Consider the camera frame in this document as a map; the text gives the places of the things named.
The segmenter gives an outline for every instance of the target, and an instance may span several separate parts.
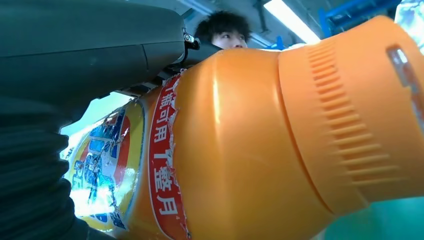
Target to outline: ceiling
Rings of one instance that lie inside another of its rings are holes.
[[[189,33],[194,33],[197,24],[211,11],[226,10],[245,16],[255,34],[263,38],[263,42],[275,43],[281,36],[285,46],[291,46],[302,41],[278,21],[266,9],[263,9],[266,28],[261,27],[261,20],[255,4],[258,0],[126,0],[161,8],[171,9],[185,17],[185,24]],[[319,9],[328,11],[338,7],[347,0],[284,0],[284,2],[312,29],[321,39],[324,34],[319,21]],[[251,48],[263,48],[263,44],[252,40],[248,43]]]

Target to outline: shiny plastic surface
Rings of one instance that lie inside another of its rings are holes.
[[[119,239],[306,240],[422,196],[423,58],[385,17],[289,51],[220,51],[81,138],[67,175],[79,216]]]
[[[397,7],[395,22],[399,24],[416,42],[424,54],[424,1],[403,0]],[[417,87],[405,74],[408,59],[401,49],[391,49],[388,55],[404,86],[411,85],[413,92]],[[412,101],[417,119],[424,130],[423,114]],[[314,240],[397,240],[423,239],[424,198],[373,203],[370,207],[344,216],[331,224]]]

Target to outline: ceiling light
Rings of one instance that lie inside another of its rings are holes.
[[[263,6],[305,43],[316,44],[320,41],[320,38],[282,0],[271,0]]]

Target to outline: bottle label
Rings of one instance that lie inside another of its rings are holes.
[[[191,238],[173,167],[179,80],[69,137],[64,177],[75,215],[92,228],[114,237]]]
[[[175,99],[180,75],[164,83],[156,102],[148,149],[148,180],[155,219],[170,239],[190,238],[183,200],[173,166]]]

